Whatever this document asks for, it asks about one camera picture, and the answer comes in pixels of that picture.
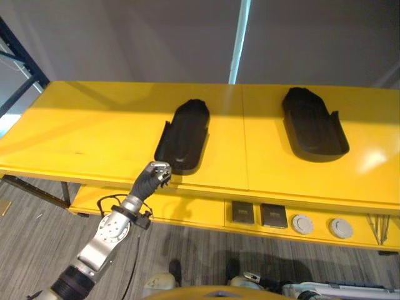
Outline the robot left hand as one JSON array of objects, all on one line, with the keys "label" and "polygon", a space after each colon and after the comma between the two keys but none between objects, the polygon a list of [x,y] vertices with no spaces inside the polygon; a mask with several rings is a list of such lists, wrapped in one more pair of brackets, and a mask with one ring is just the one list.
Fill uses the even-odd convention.
[{"label": "robot left hand", "polygon": [[171,174],[168,162],[151,161],[136,178],[129,195],[145,201],[157,188],[169,184]]}]

